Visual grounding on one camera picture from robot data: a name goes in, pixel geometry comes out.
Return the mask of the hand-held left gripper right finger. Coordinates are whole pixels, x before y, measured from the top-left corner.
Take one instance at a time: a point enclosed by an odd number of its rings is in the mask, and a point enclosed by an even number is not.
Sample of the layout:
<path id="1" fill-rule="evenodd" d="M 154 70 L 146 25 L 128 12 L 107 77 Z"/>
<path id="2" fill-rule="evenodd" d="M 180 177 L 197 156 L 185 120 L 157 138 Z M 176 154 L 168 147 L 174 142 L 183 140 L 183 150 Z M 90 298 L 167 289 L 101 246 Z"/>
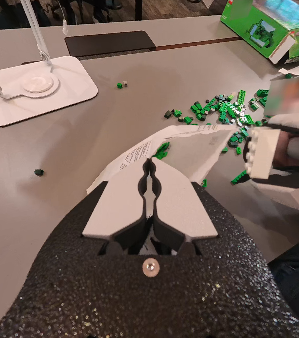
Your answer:
<path id="1" fill-rule="evenodd" d="M 176 168 L 151 159 L 156 238 L 174 251 L 185 242 L 215 238 L 218 232 L 192 182 Z"/>

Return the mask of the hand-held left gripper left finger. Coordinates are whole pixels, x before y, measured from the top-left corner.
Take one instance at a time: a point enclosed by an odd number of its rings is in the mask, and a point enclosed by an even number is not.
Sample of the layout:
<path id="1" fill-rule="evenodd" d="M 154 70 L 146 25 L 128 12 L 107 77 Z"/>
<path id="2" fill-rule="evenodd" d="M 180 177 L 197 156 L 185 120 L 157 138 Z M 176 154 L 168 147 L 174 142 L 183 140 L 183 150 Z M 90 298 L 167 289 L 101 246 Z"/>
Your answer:
<path id="1" fill-rule="evenodd" d="M 84 237 L 115 241 L 124 250 L 140 239 L 147 222 L 144 193 L 149 167 L 149 159 L 142 158 L 103 182 L 104 189 L 82 232 Z"/>

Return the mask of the white building plate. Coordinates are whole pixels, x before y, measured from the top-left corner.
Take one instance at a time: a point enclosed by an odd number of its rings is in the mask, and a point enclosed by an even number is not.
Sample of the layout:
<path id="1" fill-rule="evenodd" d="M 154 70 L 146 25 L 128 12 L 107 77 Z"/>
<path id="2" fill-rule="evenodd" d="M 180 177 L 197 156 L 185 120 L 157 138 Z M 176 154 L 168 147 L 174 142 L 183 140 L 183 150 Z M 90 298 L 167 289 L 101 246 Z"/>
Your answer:
<path id="1" fill-rule="evenodd" d="M 245 170 L 251 179 L 268 179 L 279 135 L 280 129 L 269 127 L 252 129 L 245 155 Z"/>

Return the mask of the torn white paper bag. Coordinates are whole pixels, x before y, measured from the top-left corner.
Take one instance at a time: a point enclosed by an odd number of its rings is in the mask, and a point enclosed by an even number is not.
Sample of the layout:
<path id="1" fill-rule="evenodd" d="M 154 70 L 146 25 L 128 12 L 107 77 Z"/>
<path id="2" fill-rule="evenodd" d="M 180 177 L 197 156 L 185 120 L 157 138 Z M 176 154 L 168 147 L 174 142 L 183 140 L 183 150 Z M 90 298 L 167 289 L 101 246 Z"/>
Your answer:
<path id="1" fill-rule="evenodd" d="M 87 194 L 102 181 L 108 181 L 136 161 L 152 158 L 158 148 L 167 142 L 168 154 L 163 162 L 179 170 L 191 182 L 201 184 L 236 130 L 234 125 L 225 124 L 168 126 L 132 146 L 109 163 L 87 189 Z"/>

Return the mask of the grey desk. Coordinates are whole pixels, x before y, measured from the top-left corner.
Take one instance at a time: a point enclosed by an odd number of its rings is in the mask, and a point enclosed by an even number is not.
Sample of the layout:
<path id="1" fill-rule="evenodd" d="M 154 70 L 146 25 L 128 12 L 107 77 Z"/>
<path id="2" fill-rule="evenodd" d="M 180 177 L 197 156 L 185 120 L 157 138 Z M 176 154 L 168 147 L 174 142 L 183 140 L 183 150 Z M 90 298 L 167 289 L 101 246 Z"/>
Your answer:
<path id="1" fill-rule="evenodd" d="M 98 87 L 85 103 L 0 128 L 0 337 L 299 337 L 267 263 L 236 220 L 288 234 L 299 213 L 249 183 L 232 186 L 242 157 L 221 156 L 197 188 L 219 238 L 200 255 L 99 255 L 81 235 L 88 188 L 117 156 L 170 125 L 166 110 L 278 78 L 242 40 L 82 61 Z M 117 88 L 127 81 L 128 86 Z M 34 175 L 44 170 L 43 176 Z"/>

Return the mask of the black desk cover panel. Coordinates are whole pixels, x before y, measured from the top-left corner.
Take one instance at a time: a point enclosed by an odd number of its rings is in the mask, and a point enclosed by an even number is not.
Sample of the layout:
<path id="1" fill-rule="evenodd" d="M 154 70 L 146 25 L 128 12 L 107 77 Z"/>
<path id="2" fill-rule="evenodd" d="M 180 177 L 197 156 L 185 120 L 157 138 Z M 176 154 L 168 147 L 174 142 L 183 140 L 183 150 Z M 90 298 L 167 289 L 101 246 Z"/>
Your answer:
<path id="1" fill-rule="evenodd" d="M 88 57 L 144 49 L 154 51 L 156 49 L 152 39 L 143 30 L 71 36 L 65 38 L 65 43 L 69 55 L 72 57 Z"/>

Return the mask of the green flat building plate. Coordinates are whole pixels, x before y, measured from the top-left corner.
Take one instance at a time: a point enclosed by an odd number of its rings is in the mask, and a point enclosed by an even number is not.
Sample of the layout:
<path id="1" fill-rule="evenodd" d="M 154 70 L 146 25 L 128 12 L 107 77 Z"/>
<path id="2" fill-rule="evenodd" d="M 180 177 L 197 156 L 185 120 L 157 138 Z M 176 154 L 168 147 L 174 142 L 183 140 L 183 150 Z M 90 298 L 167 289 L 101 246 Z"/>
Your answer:
<path id="1" fill-rule="evenodd" d="M 242 171 L 239 175 L 237 175 L 233 180 L 231 180 L 232 185 L 241 184 L 250 180 L 249 174 L 246 170 Z"/>

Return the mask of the pile of green building bricks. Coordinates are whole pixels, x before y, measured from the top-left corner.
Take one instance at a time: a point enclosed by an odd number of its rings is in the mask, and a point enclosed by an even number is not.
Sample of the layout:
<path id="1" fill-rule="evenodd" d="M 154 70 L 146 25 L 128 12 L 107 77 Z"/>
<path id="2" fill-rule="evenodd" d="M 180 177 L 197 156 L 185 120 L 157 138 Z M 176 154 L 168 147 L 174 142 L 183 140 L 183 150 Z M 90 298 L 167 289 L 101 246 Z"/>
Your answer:
<path id="1" fill-rule="evenodd" d="M 236 154 L 241 155 L 243 146 L 241 145 L 243 141 L 247 141 L 249 137 L 248 130 L 250 126 L 262 126 L 265 123 L 265 120 L 254 121 L 250 114 L 247 113 L 249 109 L 256 111 L 260 106 L 265 108 L 267 96 L 269 90 L 258 89 L 257 93 L 251 98 L 248 102 L 248 106 L 245 105 L 245 94 L 244 90 L 240 90 L 237 96 L 237 100 L 234 102 L 234 95 L 224 95 L 220 94 L 215 96 L 211 100 L 205 100 L 206 105 L 202 106 L 199 101 L 194 102 L 190 107 L 190 110 L 194 114 L 193 116 L 182 116 L 180 110 L 170 110 L 164 114 L 164 118 L 168 119 L 171 116 L 174 116 L 178 122 L 185 123 L 186 125 L 198 125 L 197 123 L 192 123 L 195 119 L 199 122 L 206 120 L 206 117 L 209 113 L 217 112 L 218 121 L 223 125 L 233 125 L 238 127 L 239 130 L 235 131 L 233 135 L 229 138 L 228 146 L 224 147 L 222 153 L 228 151 L 228 147 L 235 148 Z"/>

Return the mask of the green printed cardboard box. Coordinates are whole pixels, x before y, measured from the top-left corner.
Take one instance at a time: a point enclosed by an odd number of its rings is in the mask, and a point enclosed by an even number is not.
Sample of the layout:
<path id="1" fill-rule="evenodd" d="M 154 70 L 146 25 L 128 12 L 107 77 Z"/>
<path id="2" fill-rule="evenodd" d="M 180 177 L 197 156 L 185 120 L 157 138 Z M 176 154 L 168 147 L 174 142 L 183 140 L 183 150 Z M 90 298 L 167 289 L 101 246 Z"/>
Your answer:
<path id="1" fill-rule="evenodd" d="M 273 64 L 299 61 L 297 2 L 227 1 L 220 21 Z"/>

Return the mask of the white lamp stand base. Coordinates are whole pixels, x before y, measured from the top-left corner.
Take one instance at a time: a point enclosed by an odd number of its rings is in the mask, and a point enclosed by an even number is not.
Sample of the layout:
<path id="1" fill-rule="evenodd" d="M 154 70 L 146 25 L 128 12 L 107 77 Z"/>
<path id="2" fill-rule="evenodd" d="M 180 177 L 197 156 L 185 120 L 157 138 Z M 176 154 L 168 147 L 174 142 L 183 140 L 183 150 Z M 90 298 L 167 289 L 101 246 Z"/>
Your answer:
<path id="1" fill-rule="evenodd" d="M 98 94 L 81 62 L 50 58 L 31 1 L 21 1 L 41 61 L 0 69 L 0 127 L 72 106 Z"/>

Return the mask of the black chair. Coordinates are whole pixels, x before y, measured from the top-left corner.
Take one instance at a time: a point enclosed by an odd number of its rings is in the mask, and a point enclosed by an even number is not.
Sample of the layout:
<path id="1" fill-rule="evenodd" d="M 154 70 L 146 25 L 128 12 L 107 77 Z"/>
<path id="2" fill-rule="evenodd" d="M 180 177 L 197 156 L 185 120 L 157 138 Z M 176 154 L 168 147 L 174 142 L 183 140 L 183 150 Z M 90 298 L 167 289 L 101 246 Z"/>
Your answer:
<path id="1" fill-rule="evenodd" d="M 57 4 L 61 10 L 65 10 L 66 14 L 63 14 L 63 19 L 66 19 L 68 25 L 77 24 L 76 15 L 74 10 L 71 7 L 70 0 L 57 0 Z M 80 12 L 81 23 L 84 24 L 84 15 L 83 15 L 83 2 L 91 5 L 93 7 L 93 18 L 98 23 L 108 23 L 111 22 L 111 17 L 109 9 L 107 8 L 106 1 L 91 1 L 91 0 L 79 0 L 75 1 L 78 4 Z"/>

